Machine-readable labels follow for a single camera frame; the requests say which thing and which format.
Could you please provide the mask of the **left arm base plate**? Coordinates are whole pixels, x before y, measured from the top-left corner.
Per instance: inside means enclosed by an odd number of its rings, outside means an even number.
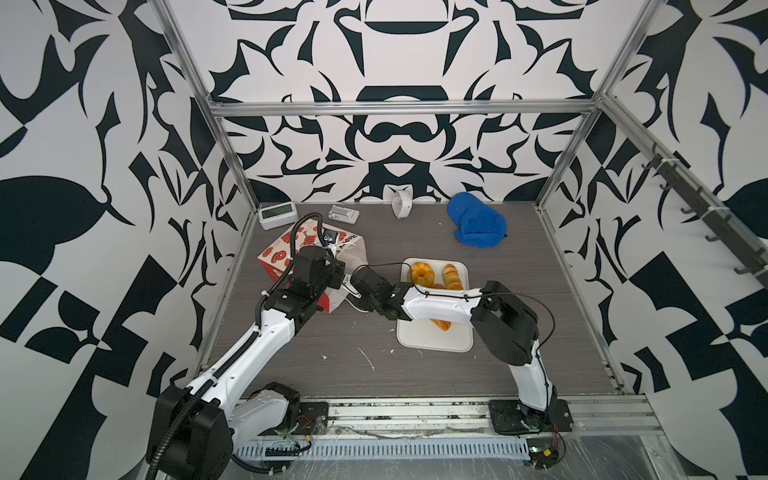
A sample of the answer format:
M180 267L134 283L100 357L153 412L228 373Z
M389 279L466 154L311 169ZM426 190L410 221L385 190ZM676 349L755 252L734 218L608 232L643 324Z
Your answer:
M271 428L263 429L257 436L274 436L280 431L298 435L311 435L326 428L329 414L328 402L290 401L280 422Z

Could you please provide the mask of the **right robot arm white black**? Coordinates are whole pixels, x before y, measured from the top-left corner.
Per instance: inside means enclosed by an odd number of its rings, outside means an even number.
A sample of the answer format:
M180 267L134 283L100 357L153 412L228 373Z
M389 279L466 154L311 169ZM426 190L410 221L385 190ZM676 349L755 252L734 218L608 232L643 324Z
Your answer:
M482 288L451 291L392 284L369 266L354 271L346 287L364 308L389 320L447 321L474 329L487 350L506 364L527 411L547 412L554 385L541 359L538 317L518 295L497 281Z

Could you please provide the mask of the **yellow fake bread bun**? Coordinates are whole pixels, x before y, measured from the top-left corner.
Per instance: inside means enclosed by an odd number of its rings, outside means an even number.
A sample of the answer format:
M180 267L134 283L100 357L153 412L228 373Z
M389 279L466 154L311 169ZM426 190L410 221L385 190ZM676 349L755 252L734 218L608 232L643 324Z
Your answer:
M410 278L414 285L432 288L435 284L435 272L425 262L416 262L410 267Z

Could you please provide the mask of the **red white paper bag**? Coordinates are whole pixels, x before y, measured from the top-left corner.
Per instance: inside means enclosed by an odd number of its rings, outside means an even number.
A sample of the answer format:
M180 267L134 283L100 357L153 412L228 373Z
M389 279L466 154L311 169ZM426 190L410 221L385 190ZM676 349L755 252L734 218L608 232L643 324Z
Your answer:
M334 243L336 258L345 263L346 274L352 274L357 267L368 263L365 241L361 235L335 225L325 224L324 229L338 233ZM289 245L291 231L292 228L289 227L258 255L259 262L274 281L280 277L292 259ZM296 251L301 252L310 245L320 246L319 238L317 221L307 220L294 236ZM319 300L319 306L325 312L331 313L344 302L347 295L348 291L345 289L329 288Z

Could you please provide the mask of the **brown triangular fake pastry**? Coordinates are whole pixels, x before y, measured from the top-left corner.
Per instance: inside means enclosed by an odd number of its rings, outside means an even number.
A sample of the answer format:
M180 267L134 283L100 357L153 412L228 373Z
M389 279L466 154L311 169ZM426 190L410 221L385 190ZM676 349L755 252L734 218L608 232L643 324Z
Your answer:
M447 321L432 319L431 322L442 331L448 331L451 328L451 323Z

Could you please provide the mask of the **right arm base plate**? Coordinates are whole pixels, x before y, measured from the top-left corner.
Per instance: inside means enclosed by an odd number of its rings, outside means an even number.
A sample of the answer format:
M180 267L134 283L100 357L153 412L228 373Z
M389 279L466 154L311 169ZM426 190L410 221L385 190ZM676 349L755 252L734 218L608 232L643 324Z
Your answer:
M565 400L551 401L545 411L539 411L513 400L488 402L491 426L495 433L520 436L538 433L571 432L573 417Z

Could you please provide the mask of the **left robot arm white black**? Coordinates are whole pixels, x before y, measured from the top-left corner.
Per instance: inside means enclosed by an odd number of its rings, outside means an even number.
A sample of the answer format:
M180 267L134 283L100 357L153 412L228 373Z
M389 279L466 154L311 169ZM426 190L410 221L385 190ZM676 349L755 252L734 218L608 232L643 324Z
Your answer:
M329 288L340 287L344 264L333 247L310 245L292 254L287 269L255 307L253 325L208 370L186 387L158 397L146 449L146 478L217 479L239 437L280 425L290 404L273 390L255 407L237 405L271 358L306 324Z

